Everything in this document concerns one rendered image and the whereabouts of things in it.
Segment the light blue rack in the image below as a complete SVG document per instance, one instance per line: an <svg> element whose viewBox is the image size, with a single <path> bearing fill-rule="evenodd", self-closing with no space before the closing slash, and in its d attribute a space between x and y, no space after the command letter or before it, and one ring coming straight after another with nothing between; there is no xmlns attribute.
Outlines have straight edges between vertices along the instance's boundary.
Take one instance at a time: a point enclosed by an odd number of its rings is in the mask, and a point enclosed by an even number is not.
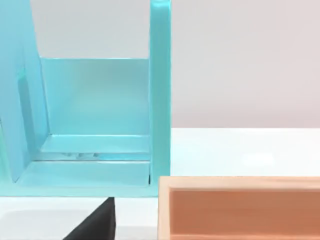
<svg viewBox="0 0 320 240"><path fill-rule="evenodd" d="M147 5L147 57L43 57L30 0L0 0L0 197L158 196L172 1Z"/></svg>

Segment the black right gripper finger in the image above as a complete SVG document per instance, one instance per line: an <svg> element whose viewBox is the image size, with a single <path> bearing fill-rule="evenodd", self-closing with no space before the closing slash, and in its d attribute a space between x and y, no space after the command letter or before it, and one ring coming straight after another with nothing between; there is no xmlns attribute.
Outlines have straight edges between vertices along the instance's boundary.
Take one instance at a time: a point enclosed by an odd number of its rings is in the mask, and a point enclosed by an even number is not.
<svg viewBox="0 0 320 240"><path fill-rule="evenodd" d="M115 240L115 198L108 197L63 240Z"/></svg>

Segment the shallow salmon-coloured box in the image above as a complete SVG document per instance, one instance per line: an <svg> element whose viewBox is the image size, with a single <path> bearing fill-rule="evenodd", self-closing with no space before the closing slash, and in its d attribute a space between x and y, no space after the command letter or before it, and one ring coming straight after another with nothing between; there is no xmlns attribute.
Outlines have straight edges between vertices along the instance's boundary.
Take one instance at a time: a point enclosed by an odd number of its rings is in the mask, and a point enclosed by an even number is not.
<svg viewBox="0 0 320 240"><path fill-rule="evenodd" d="M157 240L320 240L320 177L162 176Z"/></svg>

